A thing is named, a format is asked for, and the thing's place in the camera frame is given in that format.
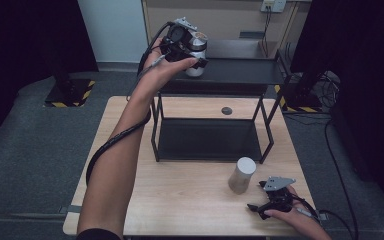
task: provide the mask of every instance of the metal bracket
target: metal bracket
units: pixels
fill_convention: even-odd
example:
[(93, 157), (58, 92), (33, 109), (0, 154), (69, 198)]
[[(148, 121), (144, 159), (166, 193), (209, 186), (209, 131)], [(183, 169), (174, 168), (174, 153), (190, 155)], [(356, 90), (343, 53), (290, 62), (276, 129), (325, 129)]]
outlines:
[(188, 21), (186, 21), (186, 17), (183, 17), (183, 18), (178, 18), (176, 20), (173, 21), (175, 24), (178, 24), (178, 25), (181, 25), (187, 29), (190, 29), (192, 31), (197, 31), (198, 27), (195, 27), (195, 26), (192, 26), (192, 24), (190, 24)]
[(270, 176), (264, 185), (264, 191), (276, 191), (281, 188), (284, 188), (292, 183), (296, 182), (294, 178), (282, 178), (282, 177), (272, 177)]

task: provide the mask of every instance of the yellow and black hazard tape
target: yellow and black hazard tape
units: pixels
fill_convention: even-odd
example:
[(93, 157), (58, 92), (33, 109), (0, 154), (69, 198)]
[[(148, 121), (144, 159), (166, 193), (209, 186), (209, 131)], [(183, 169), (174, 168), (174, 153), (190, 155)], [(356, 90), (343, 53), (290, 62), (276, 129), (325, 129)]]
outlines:
[[(275, 85), (274, 86), (274, 89), (276, 90), (276, 93), (279, 92), (280, 90), (280, 86), (279, 85)], [(323, 109), (321, 107), (289, 107), (288, 106), (288, 103), (286, 102), (285, 98), (282, 97), (280, 99), (280, 103), (279, 103), (282, 111), (284, 112), (323, 112)]]
[(85, 89), (82, 100), (78, 102), (45, 102), (45, 107), (81, 107), (86, 103), (87, 98), (92, 91), (95, 81), (90, 81), (88, 87)]

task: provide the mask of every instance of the white wall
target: white wall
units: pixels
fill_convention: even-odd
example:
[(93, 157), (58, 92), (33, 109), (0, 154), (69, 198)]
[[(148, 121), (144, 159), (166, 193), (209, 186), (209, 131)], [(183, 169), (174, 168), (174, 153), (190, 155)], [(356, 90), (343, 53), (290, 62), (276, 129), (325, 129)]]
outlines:
[(139, 0), (79, 0), (97, 62), (138, 63), (147, 47)]

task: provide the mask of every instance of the electrical outlet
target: electrical outlet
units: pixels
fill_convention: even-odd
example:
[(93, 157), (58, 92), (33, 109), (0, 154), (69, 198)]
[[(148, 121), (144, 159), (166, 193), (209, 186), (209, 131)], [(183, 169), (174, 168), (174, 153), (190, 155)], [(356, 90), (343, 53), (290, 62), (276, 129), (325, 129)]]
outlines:
[(285, 9), (286, 0), (275, 0), (272, 7), (272, 12), (283, 12)]
[(263, 4), (261, 5), (262, 12), (268, 12), (269, 8), (273, 9), (275, 0), (263, 0)]
[(286, 0), (263, 0), (263, 4), (261, 5), (262, 12), (283, 12), (285, 9)]

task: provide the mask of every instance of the wooden table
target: wooden table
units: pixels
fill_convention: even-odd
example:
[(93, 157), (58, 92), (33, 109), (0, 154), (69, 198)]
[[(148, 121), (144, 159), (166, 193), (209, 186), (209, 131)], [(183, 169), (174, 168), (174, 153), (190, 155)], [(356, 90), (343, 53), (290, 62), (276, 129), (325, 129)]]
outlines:
[[(258, 99), (250, 98), (164, 98), (166, 116), (208, 118), (251, 118)], [(274, 100), (265, 99), (266, 109)], [(72, 200), (81, 206), (86, 190), (85, 171), (95, 151), (105, 143), (113, 130), (125, 97), (109, 99), (84, 171)], [(223, 115), (230, 107), (233, 113)], [(267, 146), (263, 119), (255, 122), (260, 145)], [(267, 194), (258, 186), (269, 176), (295, 178), (292, 186), (314, 206), (304, 174), (294, 150), (283, 116), (278, 109), (270, 124), (274, 146), (263, 164), (257, 163), (247, 192), (237, 195), (228, 184), (235, 169), (233, 162), (162, 161), (156, 162), (151, 147), (152, 121), (144, 130), (137, 177), (127, 212), (126, 236), (292, 236), (296, 231), (282, 221), (263, 221), (251, 212), (247, 203), (262, 205)], [(69, 212), (63, 230), (75, 235), (79, 214)]]

